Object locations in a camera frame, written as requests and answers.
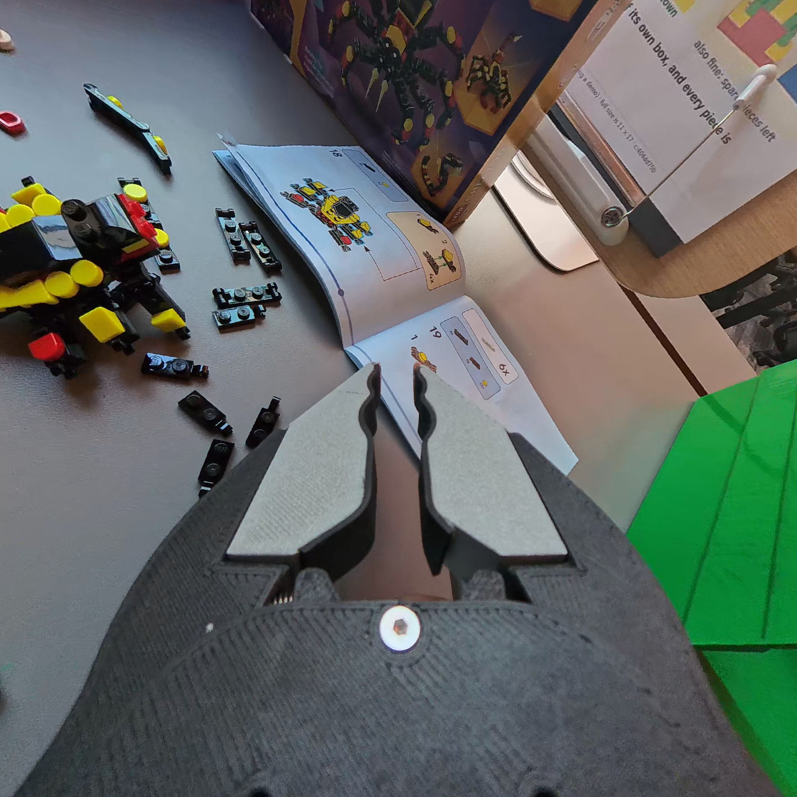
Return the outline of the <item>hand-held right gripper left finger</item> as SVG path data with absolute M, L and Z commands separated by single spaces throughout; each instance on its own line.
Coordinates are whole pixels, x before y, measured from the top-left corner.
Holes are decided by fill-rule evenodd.
M 341 578 L 375 536 L 374 433 L 381 367 L 369 364 L 284 432 L 226 551 Z

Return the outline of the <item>purple lego set box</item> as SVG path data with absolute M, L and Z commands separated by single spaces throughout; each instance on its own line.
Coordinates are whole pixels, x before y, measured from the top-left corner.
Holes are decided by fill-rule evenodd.
M 359 144 L 462 223 L 630 2 L 251 1 Z

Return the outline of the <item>dark chair base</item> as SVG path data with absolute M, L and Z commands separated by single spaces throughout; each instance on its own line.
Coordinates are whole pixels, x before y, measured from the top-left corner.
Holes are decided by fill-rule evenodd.
M 795 248 L 701 299 L 756 372 L 795 360 Z

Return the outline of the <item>black lego leg yellow studs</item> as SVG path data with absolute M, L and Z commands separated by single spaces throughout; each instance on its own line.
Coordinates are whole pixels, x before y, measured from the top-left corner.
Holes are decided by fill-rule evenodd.
M 114 96 L 104 95 L 94 84 L 85 83 L 83 88 L 89 106 L 95 113 L 130 134 L 144 147 L 160 171 L 171 175 L 172 162 L 166 145 L 159 136 L 152 133 L 148 124 L 130 115 Z

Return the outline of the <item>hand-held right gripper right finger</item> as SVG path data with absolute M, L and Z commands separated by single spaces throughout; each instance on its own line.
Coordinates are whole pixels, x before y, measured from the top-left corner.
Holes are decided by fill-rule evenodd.
M 422 440 L 419 499 L 426 562 L 438 575 L 562 563 L 568 550 L 511 435 L 425 367 L 413 371 Z

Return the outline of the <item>lego instruction booklet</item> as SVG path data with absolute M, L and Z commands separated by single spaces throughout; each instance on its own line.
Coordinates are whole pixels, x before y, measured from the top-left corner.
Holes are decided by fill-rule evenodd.
M 323 285 L 357 367 L 377 363 L 382 400 L 421 453 L 413 369 L 436 372 L 563 473 L 578 461 L 521 364 L 465 294 L 465 262 L 360 147 L 251 146 L 214 151 Z

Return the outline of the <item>wooden board stand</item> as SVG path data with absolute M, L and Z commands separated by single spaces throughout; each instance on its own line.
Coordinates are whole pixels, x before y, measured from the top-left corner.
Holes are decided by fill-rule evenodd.
M 709 293 L 795 248 L 796 173 L 789 174 L 686 244 L 655 257 L 634 230 L 620 244 L 599 241 L 557 178 L 553 192 L 614 279 L 658 298 Z

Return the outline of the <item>black lego plate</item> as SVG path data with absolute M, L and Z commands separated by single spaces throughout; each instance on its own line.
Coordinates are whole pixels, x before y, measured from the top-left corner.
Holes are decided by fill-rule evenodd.
M 242 235 L 235 211 L 231 208 L 216 208 L 215 214 L 233 262 L 249 263 L 252 253 Z
M 211 401 L 198 391 L 188 393 L 177 404 L 195 423 L 210 433 L 228 437 L 233 433 L 232 426 L 227 422 L 226 415 Z
M 257 448 L 275 430 L 280 418 L 281 399 L 273 396 L 267 406 L 262 407 L 245 440 L 245 446 Z
M 280 304 L 282 295 L 275 282 L 239 288 L 213 288 L 217 308 L 225 309 L 254 304 Z
M 212 316 L 219 332 L 229 332 L 254 326 L 265 314 L 266 307 L 263 304 L 244 304 L 215 310 Z
M 198 498 L 204 497 L 224 477 L 234 452 L 235 443 L 213 439 L 198 473 Z
M 140 370 L 142 374 L 158 375 L 182 381 L 208 379 L 210 373 L 210 368 L 207 365 L 194 363 L 190 359 L 154 352 L 145 354 Z
M 274 254 L 255 222 L 238 224 L 238 229 L 247 242 L 254 259 L 266 274 L 277 274 L 282 271 L 282 263 Z

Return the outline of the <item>silver stand base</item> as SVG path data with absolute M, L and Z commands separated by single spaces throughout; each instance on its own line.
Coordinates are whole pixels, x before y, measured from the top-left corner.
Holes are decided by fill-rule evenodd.
M 599 262 L 586 238 L 532 167 L 514 159 L 493 190 L 536 256 L 560 273 Z

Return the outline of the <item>green bin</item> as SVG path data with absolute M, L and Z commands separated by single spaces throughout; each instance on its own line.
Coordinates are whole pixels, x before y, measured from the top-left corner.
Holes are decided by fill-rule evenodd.
M 628 531 L 724 711 L 796 795 L 796 363 L 698 399 Z

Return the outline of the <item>white clip bar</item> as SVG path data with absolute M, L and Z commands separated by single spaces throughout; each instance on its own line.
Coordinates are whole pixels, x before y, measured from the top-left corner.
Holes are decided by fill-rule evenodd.
M 629 230 L 626 208 L 589 158 L 545 115 L 528 148 L 569 197 L 595 236 L 607 246 L 623 242 Z

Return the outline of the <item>black yellow lego spider body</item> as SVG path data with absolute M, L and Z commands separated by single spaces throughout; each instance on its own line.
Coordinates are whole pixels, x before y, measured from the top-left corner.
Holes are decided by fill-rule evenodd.
M 28 349 L 55 376 L 87 362 L 79 332 L 117 352 L 140 338 L 127 312 L 142 307 L 160 332 L 190 339 L 184 311 L 147 264 L 174 269 L 170 240 L 139 181 L 85 203 L 60 200 L 31 177 L 2 210 L 2 317 L 24 313 Z

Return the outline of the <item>printed paper sheet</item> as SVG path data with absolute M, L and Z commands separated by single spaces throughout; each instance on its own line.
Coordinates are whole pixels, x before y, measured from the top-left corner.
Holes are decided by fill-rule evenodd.
M 795 171 L 795 29 L 795 1 L 632 2 L 567 86 L 644 195 L 759 67 L 777 67 L 772 84 L 631 214 L 657 256 Z

